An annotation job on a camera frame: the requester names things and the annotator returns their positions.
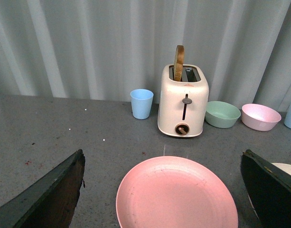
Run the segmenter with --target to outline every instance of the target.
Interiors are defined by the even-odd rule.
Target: toaster lever
[[[183,98],[182,99],[182,102],[185,104],[185,105],[189,105],[189,104],[191,104],[193,101],[192,101],[192,99],[190,99],[190,98]]]

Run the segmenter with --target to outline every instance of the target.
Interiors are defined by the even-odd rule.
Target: cream toaster
[[[162,72],[158,128],[170,136],[195,137],[202,133],[209,88],[199,67],[182,63],[178,70],[176,60]]]

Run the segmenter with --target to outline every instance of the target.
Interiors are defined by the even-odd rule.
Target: table
[[[242,153],[251,149],[270,162],[291,164],[291,129],[282,120],[268,132],[239,119],[228,129],[204,122],[195,138],[173,138],[157,126],[158,104],[146,120],[129,102],[0,95],[0,206],[82,149],[85,188],[71,228],[119,227],[115,198],[125,174],[157,156],[194,160],[214,172],[235,201],[240,228],[261,227],[240,173]]]

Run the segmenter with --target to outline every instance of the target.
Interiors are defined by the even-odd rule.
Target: green bowl
[[[232,127],[240,117],[240,110],[226,102],[210,101],[207,103],[205,120],[218,128]]]

